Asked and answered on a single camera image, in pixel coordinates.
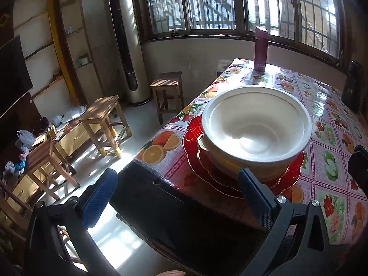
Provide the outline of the red gold-rimmed flower plate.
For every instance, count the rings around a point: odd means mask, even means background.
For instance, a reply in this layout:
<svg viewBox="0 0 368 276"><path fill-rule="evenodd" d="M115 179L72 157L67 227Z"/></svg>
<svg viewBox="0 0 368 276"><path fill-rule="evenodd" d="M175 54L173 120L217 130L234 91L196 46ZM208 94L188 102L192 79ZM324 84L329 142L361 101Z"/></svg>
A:
<svg viewBox="0 0 368 276"><path fill-rule="evenodd" d="M239 191L239 182L237 176L235 178L233 175L228 175L220 170L214 163L211 161L211 156L207 151L198 150L197 151L197 159L200 164L205 168L208 174L219 184L232 187L235 190ZM278 178L263 181L263 184L267 185L269 188L274 188L281 182L281 179L288 173L289 167L287 167L286 171L280 175Z"/></svg>

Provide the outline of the white paper bowl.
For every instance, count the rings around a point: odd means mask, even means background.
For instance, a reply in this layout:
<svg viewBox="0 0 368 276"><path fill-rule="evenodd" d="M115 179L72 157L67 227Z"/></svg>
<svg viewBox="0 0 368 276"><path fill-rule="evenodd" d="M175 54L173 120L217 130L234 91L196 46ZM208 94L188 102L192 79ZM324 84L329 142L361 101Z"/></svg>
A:
<svg viewBox="0 0 368 276"><path fill-rule="evenodd" d="M205 146L234 178L248 168L261 182L282 175L313 132L311 115L296 97L256 85L212 98L201 125Z"/></svg>

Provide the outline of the cream plastic bowl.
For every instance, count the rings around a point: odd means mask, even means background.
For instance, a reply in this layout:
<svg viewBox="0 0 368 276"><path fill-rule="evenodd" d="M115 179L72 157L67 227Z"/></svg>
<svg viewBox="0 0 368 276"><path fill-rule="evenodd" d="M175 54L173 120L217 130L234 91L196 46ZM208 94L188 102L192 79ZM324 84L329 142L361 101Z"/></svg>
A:
<svg viewBox="0 0 368 276"><path fill-rule="evenodd" d="M210 153L209 149L205 146L204 142L204 135L200 134L198 138L196 139L196 145L197 148L205 153L207 158L211 161L211 163L216 166L219 170L221 170L223 173L230 175L231 170L223 166L221 163L219 163L216 158L213 157L213 155Z"/></svg>

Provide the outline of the floral fruit tablecloth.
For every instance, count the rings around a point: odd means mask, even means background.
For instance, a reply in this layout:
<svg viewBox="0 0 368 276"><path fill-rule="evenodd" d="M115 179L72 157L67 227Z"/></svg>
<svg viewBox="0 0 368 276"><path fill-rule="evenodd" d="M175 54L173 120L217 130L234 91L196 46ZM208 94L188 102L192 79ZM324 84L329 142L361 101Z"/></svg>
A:
<svg viewBox="0 0 368 276"><path fill-rule="evenodd" d="M235 59L142 147L137 160L151 166L187 196L236 221L255 226L256 220L244 198L226 196L200 179L190 167L183 147L190 120L201 116L217 94L244 85L283 90L306 107L313 133L296 183L304 193L302 203L319 201L330 243L357 242L367 225L367 197L349 174L348 161L357 145L367 147L367 125L345 106L339 90L299 72L267 65L264 74L257 74L253 72L253 61Z"/></svg>

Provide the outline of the low wooden stool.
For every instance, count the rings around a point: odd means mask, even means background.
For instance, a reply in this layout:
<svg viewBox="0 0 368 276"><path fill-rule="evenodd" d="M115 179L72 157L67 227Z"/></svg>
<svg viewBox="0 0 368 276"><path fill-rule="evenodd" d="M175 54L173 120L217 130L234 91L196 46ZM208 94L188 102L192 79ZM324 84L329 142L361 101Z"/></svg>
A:
<svg viewBox="0 0 368 276"><path fill-rule="evenodd" d="M80 184L74 179L75 173L76 170L51 139L41 143L27 155L24 174L56 201L60 200L56 191L67 183L79 189Z"/></svg>

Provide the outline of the black electric kettle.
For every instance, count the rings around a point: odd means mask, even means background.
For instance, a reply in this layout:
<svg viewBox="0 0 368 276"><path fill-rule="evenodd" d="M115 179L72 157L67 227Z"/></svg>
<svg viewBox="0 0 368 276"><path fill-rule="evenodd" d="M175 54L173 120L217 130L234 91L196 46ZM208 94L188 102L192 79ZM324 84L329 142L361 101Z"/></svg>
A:
<svg viewBox="0 0 368 276"><path fill-rule="evenodd" d="M359 112L362 73L363 68L360 63L351 60L341 100L354 113Z"/></svg>

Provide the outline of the white plastic bag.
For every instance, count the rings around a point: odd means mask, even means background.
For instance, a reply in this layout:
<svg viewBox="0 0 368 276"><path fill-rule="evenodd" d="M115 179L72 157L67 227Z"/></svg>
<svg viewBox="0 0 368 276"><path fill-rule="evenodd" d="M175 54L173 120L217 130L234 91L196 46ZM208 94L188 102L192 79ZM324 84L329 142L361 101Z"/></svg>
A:
<svg viewBox="0 0 368 276"><path fill-rule="evenodd" d="M36 137L29 131L27 130L19 130L17 131L17 136L19 138L19 140L21 141L21 143L25 146L27 146L28 148L32 148Z"/></svg>

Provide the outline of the dark wooden chair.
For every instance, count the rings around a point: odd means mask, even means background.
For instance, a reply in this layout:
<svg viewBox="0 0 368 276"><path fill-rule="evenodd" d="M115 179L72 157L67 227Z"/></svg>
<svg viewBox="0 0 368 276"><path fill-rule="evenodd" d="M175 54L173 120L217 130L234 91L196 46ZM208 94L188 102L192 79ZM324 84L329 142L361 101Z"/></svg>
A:
<svg viewBox="0 0 368 276"><path fill-rule="evenodd" d="M110 199L119 218L150 247L199 275L239 275L265 232L220 214L132 161Z"/></svg>

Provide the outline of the light wooden stool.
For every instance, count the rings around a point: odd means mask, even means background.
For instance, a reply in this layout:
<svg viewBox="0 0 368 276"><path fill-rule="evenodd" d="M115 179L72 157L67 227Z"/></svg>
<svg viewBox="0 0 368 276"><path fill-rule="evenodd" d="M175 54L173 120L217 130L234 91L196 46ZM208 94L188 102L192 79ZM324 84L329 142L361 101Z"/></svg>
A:
<svg viewBox="0 0 368 276"><path fill-rule="evenodd" d="M120 144L132 136L132 131L118 102L118 95L98 98L80 117L80 122L101 156L109 153L122 157ZM100 126L105 140L96 135L92 125Z"/></svg>

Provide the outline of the magenta thermos bottle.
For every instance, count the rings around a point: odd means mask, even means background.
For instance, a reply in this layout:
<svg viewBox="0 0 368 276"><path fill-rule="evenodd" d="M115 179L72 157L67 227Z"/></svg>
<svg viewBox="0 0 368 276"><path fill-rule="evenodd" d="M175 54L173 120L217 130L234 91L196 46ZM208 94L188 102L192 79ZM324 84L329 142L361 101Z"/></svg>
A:
<svg viewBox="0 0 368 276"><path fill-rule="evenodd" d="M255 29L254 70L265 73L267 60L268 30L257 26Z"/></svg>

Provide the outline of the small wooden stool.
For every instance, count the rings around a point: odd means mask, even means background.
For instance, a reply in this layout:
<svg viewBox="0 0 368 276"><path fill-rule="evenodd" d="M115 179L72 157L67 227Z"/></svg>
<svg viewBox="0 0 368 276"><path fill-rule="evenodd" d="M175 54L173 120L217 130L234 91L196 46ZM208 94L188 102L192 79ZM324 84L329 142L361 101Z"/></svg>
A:
<svg viewBox="0 0 368 276"><path fill-rule="evenodd" d="M181 75L181 71L160 73L150 85L161 125L164 123L163 114L178 114L184 108Z"/></svg>

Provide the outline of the white tower air conditioner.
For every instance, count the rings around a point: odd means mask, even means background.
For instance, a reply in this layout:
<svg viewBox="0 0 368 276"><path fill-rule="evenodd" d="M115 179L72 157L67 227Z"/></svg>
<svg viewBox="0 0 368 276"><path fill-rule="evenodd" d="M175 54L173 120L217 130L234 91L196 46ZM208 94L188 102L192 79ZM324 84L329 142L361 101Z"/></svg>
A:
<svg viewBox="0 0 368 276"><path fill-rule="evenodd" d="M127 101L141 106L151 100L150 85L133 8L133 0L103 0L118 71Z"/></svg>

